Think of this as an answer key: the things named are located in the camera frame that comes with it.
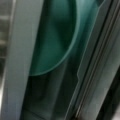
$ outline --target green round lid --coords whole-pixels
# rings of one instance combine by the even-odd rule
[[[77,18],[76,1],[45,1],[30,76],[53,70],[70,53],[76,41],[80,21]]]

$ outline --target silver metal bar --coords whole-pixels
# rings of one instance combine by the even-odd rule
[[[9,31],[8,50],[1,79],[1,120],[20,119],[43,1],[11,0],[11,25],[9,30],[6,28]]]

